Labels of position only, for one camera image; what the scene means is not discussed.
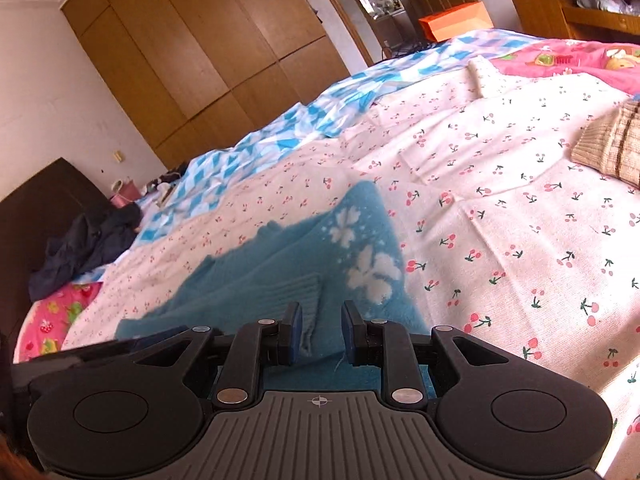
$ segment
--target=pink basket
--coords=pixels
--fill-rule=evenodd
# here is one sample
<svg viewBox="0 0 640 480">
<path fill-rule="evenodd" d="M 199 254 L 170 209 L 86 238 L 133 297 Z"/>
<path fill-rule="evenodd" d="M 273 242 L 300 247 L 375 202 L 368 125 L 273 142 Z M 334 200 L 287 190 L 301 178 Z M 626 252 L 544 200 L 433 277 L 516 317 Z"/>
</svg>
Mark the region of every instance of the pink basket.
<svg viewBox="0 0 640 480">
<path fill-rule="evenodd" d="M 142 198 L 142 195 L 140 195 L 138 188 L 132 180 L 127 180 L 126 182 L 121 180 L 117 181 L 113 186 L 113 192 L 115 195 L 111 197 L 111 203 L 117 208 L 124 207 Z"/>
</svg>

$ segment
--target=blue and white checkered quilt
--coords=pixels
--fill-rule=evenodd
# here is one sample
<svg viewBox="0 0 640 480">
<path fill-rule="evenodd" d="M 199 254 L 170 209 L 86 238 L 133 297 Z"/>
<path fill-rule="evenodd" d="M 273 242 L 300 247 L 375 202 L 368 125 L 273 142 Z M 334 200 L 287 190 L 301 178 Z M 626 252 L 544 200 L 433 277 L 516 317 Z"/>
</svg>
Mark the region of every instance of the blue and white checkered quilt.
<svg viewBox="0 0 640 480">
<path fill-rule="evenodd" d="M 194 158 L 168 203 L 146 224 L 133 247 L 158 240 L 181 222 L 215 209 L 229 186 L 273 166 L 302 144 L 337 137 L 375 99 L 434 74 L 463 68 L 471 57 L 502 57 L 537 41 L 511 31 L 476 30 L 335 83 L 311 104 L 296 104 L 234 148 Z"/>
</svg>

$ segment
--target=cherry print bedsheet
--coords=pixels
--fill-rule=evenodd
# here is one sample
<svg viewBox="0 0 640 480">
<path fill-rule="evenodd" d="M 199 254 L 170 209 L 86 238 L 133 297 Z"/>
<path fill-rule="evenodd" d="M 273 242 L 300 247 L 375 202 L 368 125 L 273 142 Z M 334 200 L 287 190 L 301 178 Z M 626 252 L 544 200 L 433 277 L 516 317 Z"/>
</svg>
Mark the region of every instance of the cherry print bedsheet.
<svg viewBox="0 0 640 480">
<path fill-rule="evenodd" d="M 429 78 L 382 98 L 339 138 L 229 189 L 215 211 L 108 269 L 65 348 L 110 339 L 119 320 L 171 297 L 207 254 L 269 220 L 327 211 L 369 179 L 402 240 L 407 293 L 425 321 L 597 391 L 615 419 L 598 471 L 636 478 L 640 191 L 568 159 L 581 128 L 629 95 L 588 74 L 501 78 L 491 98 L 478 98 L 468 70 Z"/>
</svg>

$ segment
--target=orange shopping bag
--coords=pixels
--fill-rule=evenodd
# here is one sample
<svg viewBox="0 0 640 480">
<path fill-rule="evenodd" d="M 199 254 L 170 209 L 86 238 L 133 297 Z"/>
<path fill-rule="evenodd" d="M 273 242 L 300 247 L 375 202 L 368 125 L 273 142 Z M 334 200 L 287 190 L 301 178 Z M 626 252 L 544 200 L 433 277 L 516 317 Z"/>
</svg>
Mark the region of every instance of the orange shopping bag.
<svg viewBox="0 0 640 480">
<path fill-rule="evenodd" d="M 451 7 L 431 16 L 420 18 L 427 40 L 444 41 L 478 28 L 494 28 L 484 3 L 474 2 Z"/>
</svg>

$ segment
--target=plastic bag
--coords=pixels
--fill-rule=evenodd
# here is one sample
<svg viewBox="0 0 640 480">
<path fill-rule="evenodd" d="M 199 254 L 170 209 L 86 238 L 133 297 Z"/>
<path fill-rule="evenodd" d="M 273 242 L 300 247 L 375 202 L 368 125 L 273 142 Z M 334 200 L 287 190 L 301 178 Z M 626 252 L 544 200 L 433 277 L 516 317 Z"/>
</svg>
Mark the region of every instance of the plastic bag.
<svg viewBox="0 0 640 480">
<path fill-rule="evenodd" d="M 640 16 L 640 0 L 634 0 L 631 5 L 625 0 L 577 0 L 579 7 L 583 9 L 600 9 L 618 14 L 632 14 Z"/>
</svg>

